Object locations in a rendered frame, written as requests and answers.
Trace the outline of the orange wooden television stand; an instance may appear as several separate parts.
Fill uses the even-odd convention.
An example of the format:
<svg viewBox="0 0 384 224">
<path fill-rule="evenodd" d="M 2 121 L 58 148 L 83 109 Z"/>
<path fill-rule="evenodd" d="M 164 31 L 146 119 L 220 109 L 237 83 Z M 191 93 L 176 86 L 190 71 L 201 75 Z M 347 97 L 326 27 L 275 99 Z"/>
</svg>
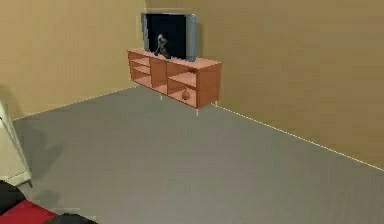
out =
<svg viewBox="0 0 384 224">
<path fill-rule="evenodd" d="M 127 58 L 134 83 L 158 92 L 160 97 L 167 96 L 188 105 L 196 114 L 219 101 L 221 62 L 205 58 L 197 58 L 194 62 L 166 59 L 144 49 L 128 50 Z M 190 99 L 182 99 L 184 90 L 189 91 Z"/>
</svg>

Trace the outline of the dark figurine statue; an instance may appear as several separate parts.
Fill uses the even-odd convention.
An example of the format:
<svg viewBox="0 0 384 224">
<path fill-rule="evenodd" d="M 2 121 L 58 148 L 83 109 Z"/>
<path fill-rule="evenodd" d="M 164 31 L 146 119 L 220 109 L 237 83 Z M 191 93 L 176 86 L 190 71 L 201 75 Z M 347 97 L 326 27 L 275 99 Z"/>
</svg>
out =
<svg viewBox="0 0 384 224">
<path fill-rule="evenodd" d="M 168 52 L 168 40 L 164 38 L 162 34 L 159 34 L 157 37 L 157 48 L 154 52 L 155 56 L 158 56 L 159 54 L 163 55 L 166 59 L 171 58 Z"/>
</svg>

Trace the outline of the grey television set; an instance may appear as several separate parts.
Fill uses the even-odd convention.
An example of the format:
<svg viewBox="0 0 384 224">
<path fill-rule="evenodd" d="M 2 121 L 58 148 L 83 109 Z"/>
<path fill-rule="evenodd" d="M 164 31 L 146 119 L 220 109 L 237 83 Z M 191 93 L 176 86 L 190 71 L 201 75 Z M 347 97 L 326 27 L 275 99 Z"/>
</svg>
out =
<svg viewBox="0 0 384 224">
<path fill-rule="evenodd" d="M 146 51 L 155 52 L 157 37 L 162 34 L 168 40 L 168 52 L 171 58 L 190 62 L 197 59 L 195 14 L 147 12 L 141 14 L 141 23 Z"/>
</svg>

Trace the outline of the cream white cabinet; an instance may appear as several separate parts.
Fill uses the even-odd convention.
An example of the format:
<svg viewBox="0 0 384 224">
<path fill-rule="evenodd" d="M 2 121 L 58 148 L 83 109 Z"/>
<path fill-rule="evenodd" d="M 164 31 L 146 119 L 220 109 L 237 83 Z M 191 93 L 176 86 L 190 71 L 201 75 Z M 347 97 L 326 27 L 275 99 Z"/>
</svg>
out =
<svg viewBox="0 0 384 224">
<path fill-rule="evenodd" d="M 12 120 L 0 101 L 0 180 L 14 186 L 32 185 L 32 175 Z"/>
</svg>

